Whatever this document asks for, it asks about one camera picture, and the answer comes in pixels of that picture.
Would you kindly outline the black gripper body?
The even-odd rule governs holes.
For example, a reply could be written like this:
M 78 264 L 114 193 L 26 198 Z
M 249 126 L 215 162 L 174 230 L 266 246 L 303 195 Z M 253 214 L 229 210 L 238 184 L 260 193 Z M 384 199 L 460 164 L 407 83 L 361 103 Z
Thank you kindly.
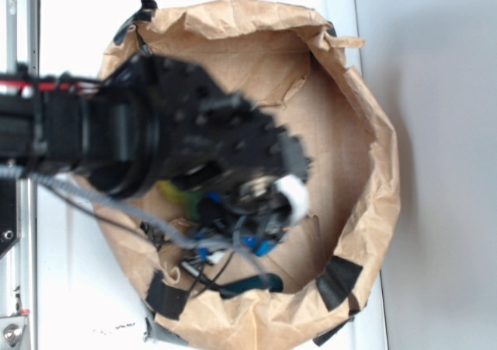
M 300 138 L 240 92 L 225 92 L 198 64 L 158 55 L 145 63 L 158 135 L 148 182 L 215 192 L 229 213 L 298 224 L 309 207 Z

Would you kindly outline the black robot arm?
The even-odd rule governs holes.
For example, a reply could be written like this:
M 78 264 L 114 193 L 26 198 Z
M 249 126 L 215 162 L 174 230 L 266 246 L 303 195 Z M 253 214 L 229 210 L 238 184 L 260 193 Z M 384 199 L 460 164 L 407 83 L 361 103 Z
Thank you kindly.
M 137 53 L 102 81 L 2 80 L 33 89 L 1 97 L 1 160 L 24 172 L 74 172 L 116 199 L 168 181 L 284 226 L 308 211 L 310 161 L 298 137 L 198 64 Z

